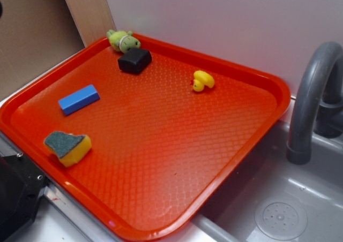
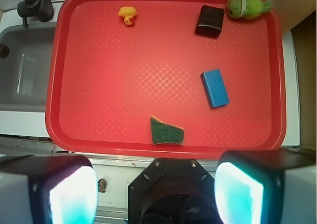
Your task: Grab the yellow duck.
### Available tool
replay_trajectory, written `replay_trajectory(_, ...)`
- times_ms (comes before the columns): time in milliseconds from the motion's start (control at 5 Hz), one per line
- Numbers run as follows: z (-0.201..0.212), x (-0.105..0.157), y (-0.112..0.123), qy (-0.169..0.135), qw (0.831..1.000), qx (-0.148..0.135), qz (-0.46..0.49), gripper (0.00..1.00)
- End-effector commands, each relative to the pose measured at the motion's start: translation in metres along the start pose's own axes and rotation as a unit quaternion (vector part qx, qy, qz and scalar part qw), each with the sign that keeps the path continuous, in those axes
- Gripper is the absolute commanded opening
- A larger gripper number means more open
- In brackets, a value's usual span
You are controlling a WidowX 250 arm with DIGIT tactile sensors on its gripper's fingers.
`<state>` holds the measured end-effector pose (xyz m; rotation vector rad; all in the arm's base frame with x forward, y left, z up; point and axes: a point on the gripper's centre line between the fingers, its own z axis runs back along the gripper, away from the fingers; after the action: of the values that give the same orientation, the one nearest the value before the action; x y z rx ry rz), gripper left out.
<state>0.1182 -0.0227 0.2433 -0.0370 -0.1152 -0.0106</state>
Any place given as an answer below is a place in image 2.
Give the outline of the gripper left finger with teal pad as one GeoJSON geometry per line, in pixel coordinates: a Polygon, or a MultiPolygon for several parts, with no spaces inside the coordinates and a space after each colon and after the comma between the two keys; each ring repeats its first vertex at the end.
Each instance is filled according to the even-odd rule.
{"type": "Polygon", "coordinates": [[[0,157],[2,224],[92,224],[98,198],[85,156],[0,157]]]}

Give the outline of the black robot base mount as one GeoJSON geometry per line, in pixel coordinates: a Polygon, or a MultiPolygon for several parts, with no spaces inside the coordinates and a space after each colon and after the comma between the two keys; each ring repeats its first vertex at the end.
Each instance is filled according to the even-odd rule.
{"type": "Polygon", "coordinates": [[[214,177],[196,160],[155,159],[128,186],[128,223],[222,223],[214,177]]]}

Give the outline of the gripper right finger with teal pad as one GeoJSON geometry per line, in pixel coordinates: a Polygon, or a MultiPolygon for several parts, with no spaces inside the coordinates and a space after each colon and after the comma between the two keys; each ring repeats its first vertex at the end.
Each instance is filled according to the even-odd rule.
{"type": "Polygon", "coordinates": [[[214,177],[215,202],[225,224],[317,222],[314,150],[226,151],[214,177]]]}

